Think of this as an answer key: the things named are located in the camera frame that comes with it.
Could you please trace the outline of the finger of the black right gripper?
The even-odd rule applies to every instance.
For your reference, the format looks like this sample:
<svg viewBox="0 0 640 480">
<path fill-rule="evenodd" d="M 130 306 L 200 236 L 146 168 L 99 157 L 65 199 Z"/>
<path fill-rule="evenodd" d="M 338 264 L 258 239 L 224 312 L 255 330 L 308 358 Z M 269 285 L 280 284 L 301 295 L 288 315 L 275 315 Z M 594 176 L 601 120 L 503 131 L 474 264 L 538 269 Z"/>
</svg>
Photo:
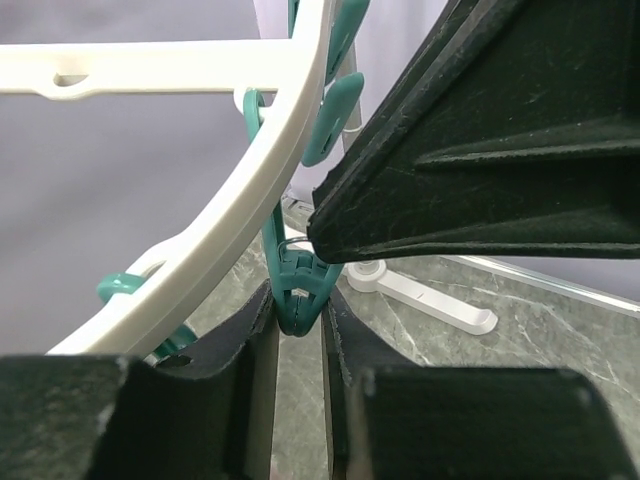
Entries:
<svg viewBox="0 0 640 480">
<path fill-rule="evenodd" d="M 639 255 L 639 5 L 450 1 L 314 191 L 329 263 Z"/>
</svg>

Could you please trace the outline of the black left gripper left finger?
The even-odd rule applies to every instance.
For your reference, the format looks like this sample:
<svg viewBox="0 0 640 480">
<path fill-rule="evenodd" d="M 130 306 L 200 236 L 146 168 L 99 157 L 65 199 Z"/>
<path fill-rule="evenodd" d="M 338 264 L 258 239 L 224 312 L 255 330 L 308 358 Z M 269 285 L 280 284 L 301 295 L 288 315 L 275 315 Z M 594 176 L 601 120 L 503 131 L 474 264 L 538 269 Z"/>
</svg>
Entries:
<svg viewBox="0 0 640 480">
<path fill-rule="evenodd" d="M 5 356 L 5 479 L 266 479 L 278 334 L 263 283 L 155 365 L 127 355 Z"/>
</svg>

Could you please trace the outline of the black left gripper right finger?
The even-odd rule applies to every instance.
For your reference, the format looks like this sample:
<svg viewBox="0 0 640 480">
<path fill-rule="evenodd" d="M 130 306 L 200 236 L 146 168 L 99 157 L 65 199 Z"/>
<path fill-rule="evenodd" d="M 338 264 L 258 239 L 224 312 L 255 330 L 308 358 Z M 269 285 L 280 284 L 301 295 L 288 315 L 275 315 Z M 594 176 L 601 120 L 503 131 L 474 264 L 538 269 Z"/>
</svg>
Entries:
<svg viewBox="0 0 640 480">
<path fill-rule="evenodd" d="M 333 292 L 321 313 L 333 479 L 635 479 L 606 400 L 567 368 L 431 367 Z"/>
</svg>

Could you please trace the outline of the white oval clip hanger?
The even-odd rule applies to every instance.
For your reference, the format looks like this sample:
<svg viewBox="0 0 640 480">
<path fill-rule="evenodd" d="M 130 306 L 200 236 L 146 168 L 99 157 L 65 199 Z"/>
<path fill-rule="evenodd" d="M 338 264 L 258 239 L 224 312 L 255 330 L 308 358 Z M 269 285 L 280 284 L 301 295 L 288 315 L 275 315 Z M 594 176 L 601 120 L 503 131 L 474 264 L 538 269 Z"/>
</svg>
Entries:
<svg viewBox="0 0 640 480">
<path fill-rule="evenodd" d="M 3 43 L 283 36 L 282 1 L 5 1 Z M 1 350 L 49 350 L 98 281 L 184 228 L 247 147 L 229 96 L 1 99 Z"/>
</svg>

